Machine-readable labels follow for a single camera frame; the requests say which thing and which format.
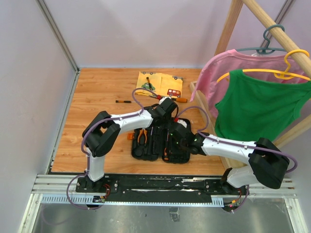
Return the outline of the black handled screwdriver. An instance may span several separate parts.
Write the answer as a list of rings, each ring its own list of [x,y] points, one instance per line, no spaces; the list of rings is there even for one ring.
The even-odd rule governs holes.
[[[166,138],[166,142],[165,142],[165,148],[164,148],[164,154],[163,154],[163,160],[164,161],[169,161],[169,132],[167,132],[167,138]]]

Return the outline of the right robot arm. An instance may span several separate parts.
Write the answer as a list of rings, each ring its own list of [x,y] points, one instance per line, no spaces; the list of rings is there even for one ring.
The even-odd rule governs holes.
[[[237,188],[255,183],[279,189],[290,164],[288,156],[265,138],[257,142],[243,142],[202,132],[193,134],[178,122],[172,123],[168,131],[180,148],[191,154],[216,155],[245,164],[225,171],[220,182],[220,188],[225,194],[232,194]]]

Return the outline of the black plastic tool case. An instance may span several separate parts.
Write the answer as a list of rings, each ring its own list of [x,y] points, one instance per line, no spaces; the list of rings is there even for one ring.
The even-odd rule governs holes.
[[[188,126],[190,126],[190,121],[184,119]],[[139,131],[142,129],[135,129],[133,133],[129,133],[127,136],[128,140],[132,141],[131,155],[137,160],[144,161],[156,161],[157,159],[163,160],[165,142],[167,138],[168,127],[173,123],[169,121],[165,124],[159,126],[151,125],[146,128],[148,132],[148,140],[145,145],[138,143],[137,138]],[[153,136],[150,138],[151,127],[154,126]],[[190,152],[180,148],[178,142],[169,134],[169,161],[164,161],[165,163],[171,164],[185,164],[190,160]]]

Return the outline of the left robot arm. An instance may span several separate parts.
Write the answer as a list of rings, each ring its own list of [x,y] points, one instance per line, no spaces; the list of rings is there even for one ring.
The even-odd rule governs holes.
[[[103,189],[105,156],[120,134],[166,123],[172,119],[172,113],[177,108],[173,100],[165,98],[155,107],[141,106],[140,110],[127,114],[110,115],[106,111],[97,114],[82,133],[81,151],[87,157],[88,188],[93,192]]]

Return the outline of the orange needle nose pliers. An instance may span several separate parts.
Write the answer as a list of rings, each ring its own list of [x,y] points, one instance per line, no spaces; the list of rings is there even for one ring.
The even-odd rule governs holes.
[[[137,141],[141,145],[145,145],[148,140],[148,132],[146,129],[141,129],[138,134]]]

